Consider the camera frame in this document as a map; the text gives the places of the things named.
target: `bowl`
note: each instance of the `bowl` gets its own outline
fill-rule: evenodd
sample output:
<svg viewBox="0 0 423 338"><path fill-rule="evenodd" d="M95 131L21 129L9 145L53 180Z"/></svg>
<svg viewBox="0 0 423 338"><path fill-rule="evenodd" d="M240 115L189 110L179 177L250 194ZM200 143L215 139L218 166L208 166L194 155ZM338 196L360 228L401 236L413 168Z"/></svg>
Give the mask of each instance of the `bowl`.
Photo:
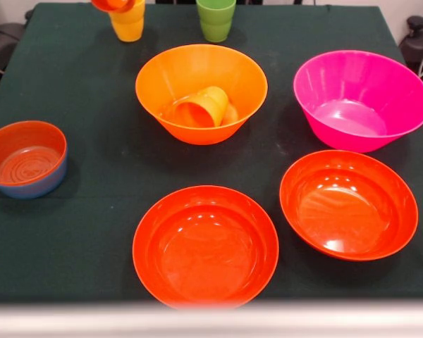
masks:
<svg viewBox="0 0 423 338"><path fill-rule="evenodd" d="M382 55L315 56L299 68L293 88L315 135L335 149L373 151L423 124L423 81Z"/></svg>
<svg viewBox="0 0 423 338"><path fill-rule="evenodd" d="M238 117L218 127L188 127L166 119L172 104L201 89L222 88ZM175 138L189 144L228 139L263 104L268 84L263 70L248 56L212 44L191 44L164 51L149 60L136 78L141 105Z"/></svg>
<svg viewBox="0 0 423 338"><path fill-rule="evenodd" d="M54 125L22 121L0 129L0 190L33 199L55 189L66 174L67 142Z"/></svg>
<svg viewBox="0 0 423 338"><path fill-rule="evenodd" d="M276 269L278 240L266 212L225 187L178 190L141 219L133 262L162 303L236 307L260 293Z"/></svg>
<svg viewBox="0 0 423 338"><path fill-rule="evenodd" d="M417 229L417 203L401 177L351 151L318 151L300 158L283 176L280 200L303 240L348 261L390 256Z"/></svg>

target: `red-orange bowl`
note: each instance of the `red-orange bowl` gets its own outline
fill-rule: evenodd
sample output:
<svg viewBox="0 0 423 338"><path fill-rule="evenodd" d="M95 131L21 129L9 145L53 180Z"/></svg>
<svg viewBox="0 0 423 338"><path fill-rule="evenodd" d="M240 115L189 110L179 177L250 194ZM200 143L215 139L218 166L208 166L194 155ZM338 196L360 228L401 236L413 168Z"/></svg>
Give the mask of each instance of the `red-orange bowl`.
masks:
<svg viewBox="0 0 423 338"><path fill-rule="evenodd" d="M133 240L141 282L174 308L247 303L269 282L277 260L269 216L225 187L188 187L162 198L141 219Z"/></svg>
<svg viewBox="0 0 423 338"><path fill-rule="evenodd" d="M417 202L401 177L351 151L318 151L300 158L283 176L279 194L296 233L336 258L390 256L417 229Z"/></svg>

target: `orange bowl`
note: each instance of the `orange bowl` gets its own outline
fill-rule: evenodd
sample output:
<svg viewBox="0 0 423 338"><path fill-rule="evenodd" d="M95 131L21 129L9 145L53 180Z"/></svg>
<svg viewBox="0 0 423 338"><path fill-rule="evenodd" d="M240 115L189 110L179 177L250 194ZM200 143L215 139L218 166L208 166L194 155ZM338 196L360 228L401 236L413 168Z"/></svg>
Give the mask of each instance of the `orange bowl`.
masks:
<svg viewBox="0 0 423 338"><path fill-rule="evenodd" d="M210 86L227 93L238 112L235 122L196 128L162 116L174 101ZM138 73L135 88L142 106L174 137L205 145L232 136L263 104L268 82L263 70L239 51L212 44L191 44L169 49L149 60Z"/></svg>
<svg viewBox="0 0 423 338"><path fill-rule="evenodd" d="M283 176L280 198L300 237L349 261L390 256L417 229L417 203L401 177L350 151L318 151L300 158Z"/></svg>
<svg viewBox="0 0 423 338"><path fill-rule="evenodd" d="M242 305L263 290L277 260L269 216L248 196L225 187L169 194L144 215L133 240L141 282L174 308Z"/></svg>

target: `cup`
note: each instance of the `cup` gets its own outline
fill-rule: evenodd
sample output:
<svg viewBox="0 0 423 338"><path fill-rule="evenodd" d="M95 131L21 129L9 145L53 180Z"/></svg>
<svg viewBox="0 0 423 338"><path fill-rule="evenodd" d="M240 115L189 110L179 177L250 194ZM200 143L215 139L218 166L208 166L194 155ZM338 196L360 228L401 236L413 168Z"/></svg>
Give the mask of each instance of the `cup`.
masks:
<svg viewBox="0 0 423 338"><path fill-rule="evenodd" d="M145 0L92 0L92 4L108 13L114 32L122 42L134 42L141 38Z"/></svg>
<svg viewBox="0 0 423 338"><path fill-rule="evenodd" d="M210 42L227 39L236 0L196 0L196 4L205 39Z"/></svg>
<svg viewBox="0 0 423 338"><path fill-rule="evenodd" d="M173 117L188 127L218 127L228 108L224 90L210 86L176 102Z"/></svg>

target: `dark green tablecloth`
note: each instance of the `dark green tablecloth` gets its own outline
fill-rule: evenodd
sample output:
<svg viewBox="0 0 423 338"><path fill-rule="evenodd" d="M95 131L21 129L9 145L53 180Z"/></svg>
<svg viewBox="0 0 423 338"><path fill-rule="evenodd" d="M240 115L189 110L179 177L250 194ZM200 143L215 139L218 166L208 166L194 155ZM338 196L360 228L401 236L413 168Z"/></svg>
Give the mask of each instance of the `dark green tablecloth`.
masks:
<svg viewBox="0 0 423 338"><path fill-rule="evenodd" d="M379 9L238 7L224 44L261 65L269 93L233 137L203 147L170 136L134 92L151 57L204 42L196 9L157 5L146 13L142 39L123 44L89 4L37 6L0 86L0 127L27 119L58 125L69 143L68 174L39 199L0 193L0 302L151 299L133 270L135 228L158 199L195 184L237 189L274 221L279 263L258 299L423 296L423 127L372 153L405 179L419 204L417 234L400 253L368 263L329 258L298 238L278 202L286 168L326 148L295 100L295 71L332 49L401 60Z"/></svg>

